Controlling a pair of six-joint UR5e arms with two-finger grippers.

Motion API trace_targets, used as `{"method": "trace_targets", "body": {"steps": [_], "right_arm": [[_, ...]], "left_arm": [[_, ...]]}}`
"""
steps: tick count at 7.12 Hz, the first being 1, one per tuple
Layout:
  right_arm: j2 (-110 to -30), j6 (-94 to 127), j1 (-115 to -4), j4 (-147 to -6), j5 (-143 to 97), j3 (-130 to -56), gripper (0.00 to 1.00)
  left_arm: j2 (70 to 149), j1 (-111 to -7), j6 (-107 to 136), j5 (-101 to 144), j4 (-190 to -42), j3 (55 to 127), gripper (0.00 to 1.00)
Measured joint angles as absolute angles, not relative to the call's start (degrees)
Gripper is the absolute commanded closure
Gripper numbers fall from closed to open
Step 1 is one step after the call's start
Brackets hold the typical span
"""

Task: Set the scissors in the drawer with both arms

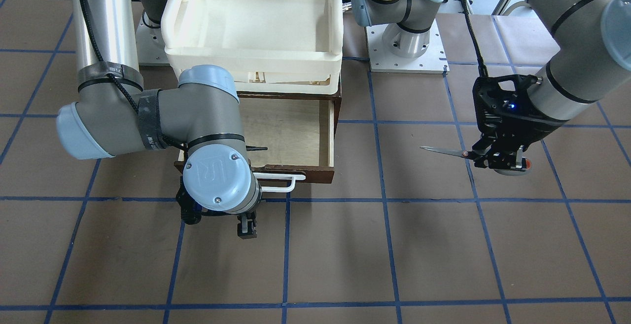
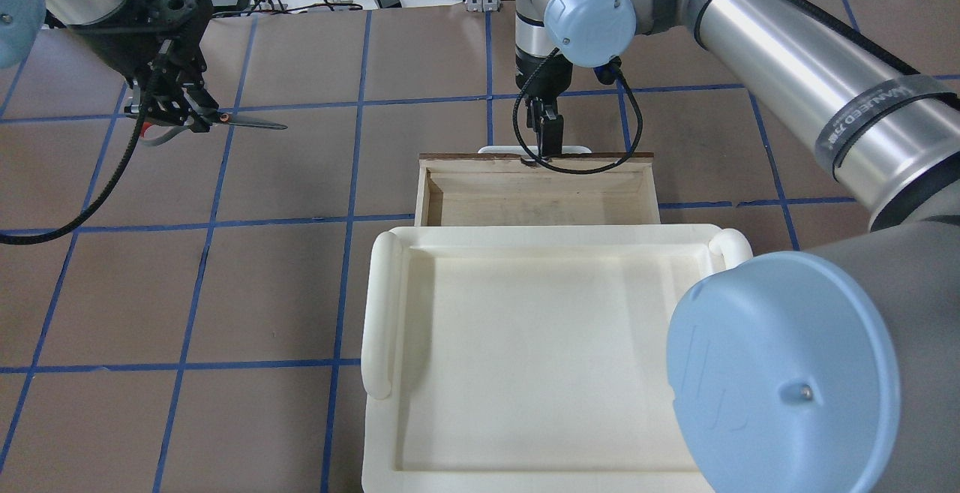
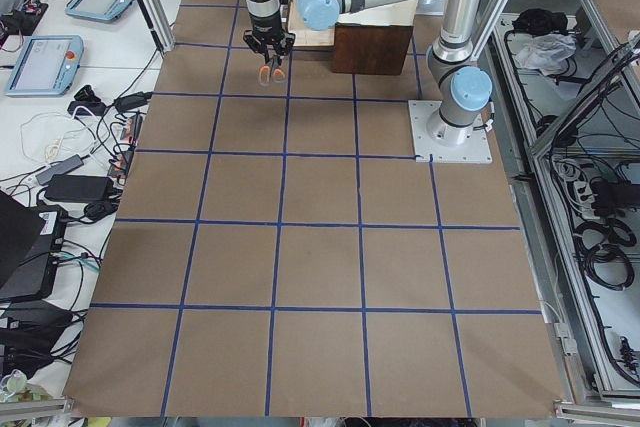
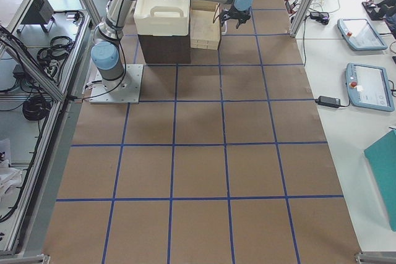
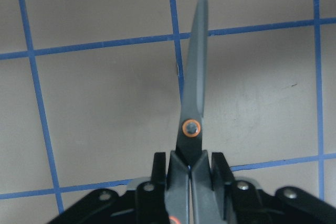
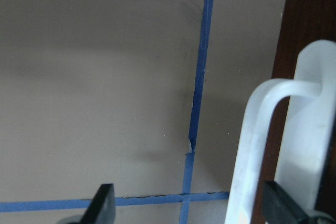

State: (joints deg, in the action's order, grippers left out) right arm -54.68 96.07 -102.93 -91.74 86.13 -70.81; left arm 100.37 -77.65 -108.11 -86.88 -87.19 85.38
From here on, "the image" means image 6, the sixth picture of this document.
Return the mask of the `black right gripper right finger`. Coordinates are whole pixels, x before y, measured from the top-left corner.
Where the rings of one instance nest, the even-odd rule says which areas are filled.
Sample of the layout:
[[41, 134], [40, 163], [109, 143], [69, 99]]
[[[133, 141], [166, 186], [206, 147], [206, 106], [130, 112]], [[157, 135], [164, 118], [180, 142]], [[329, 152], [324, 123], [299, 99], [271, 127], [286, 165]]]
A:
[[314, 223], [314, 219], [275, 181], [264, 184], [263, 216], [269, 224]]

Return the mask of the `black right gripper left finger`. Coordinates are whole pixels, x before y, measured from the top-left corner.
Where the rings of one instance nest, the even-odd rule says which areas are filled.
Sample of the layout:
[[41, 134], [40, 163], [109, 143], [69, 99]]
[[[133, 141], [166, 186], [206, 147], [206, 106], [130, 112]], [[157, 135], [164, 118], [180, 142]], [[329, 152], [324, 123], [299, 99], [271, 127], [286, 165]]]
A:
[[115, 195], [113, 184], [102, 184], [81, 218], [81, 223], [113, 224], [115, 221]]

